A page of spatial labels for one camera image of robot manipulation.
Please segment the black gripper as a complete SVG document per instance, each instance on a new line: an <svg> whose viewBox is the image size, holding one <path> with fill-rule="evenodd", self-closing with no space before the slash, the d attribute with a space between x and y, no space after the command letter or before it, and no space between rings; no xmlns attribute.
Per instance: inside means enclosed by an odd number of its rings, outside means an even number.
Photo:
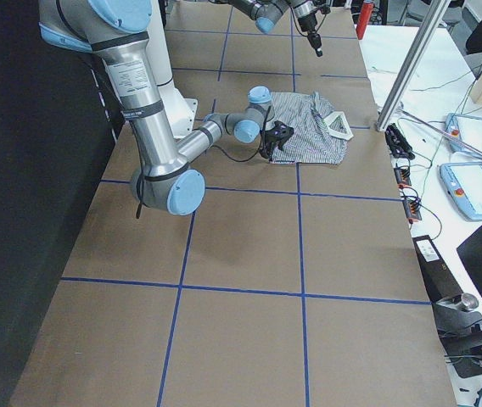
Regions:
<svg viewBox="0 0 482 407"><path fill-rule="evenodd" d="M283 151L286 142L294 135L294 128L280 120L274 122L274 127L266 131L266 143L260 149L261 157L272 160L272 152L278 148Z"/></svg>
<svg viewBox="0 0 482 407"><path fill-rule="evenodd" d="M297 19L300 29L307 33L307 39L315 51L318 58L323 56L322 39L317 33L317 17L320 12L322 15L330 13L329 3L299 3L295 6L295 18Z"/></svg>

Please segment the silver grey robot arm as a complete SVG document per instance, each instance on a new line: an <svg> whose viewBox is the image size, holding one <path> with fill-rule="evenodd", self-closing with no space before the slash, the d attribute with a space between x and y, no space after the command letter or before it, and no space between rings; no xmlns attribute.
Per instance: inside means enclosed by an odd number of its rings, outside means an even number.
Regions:
<svg viewBox="0 0 482 407"><path fill-rule="evenodd" d="M141 206L193 213L204 198L205 179L192 162L225 134L249 143L271 130L272 94L256 86L243 112L209 114L203 125L175 140L154 76L171 67L156 1L41 1L38 7L46 43L104 61L136 138L140 168L131 188Z"/></svg>
<svg viewBox="0 0 482 407"><path fill-rule="evenodd" d="M243 14L250 17L258 30L269 34L283 15L290 10L297 20L300 34L308 39L316 56L322 56L322 39L318 33L320 25L317 14L324 17L331 13L332 1L256 1L256 0L231 0L212 1L214 4L228 4Z"/></svg>

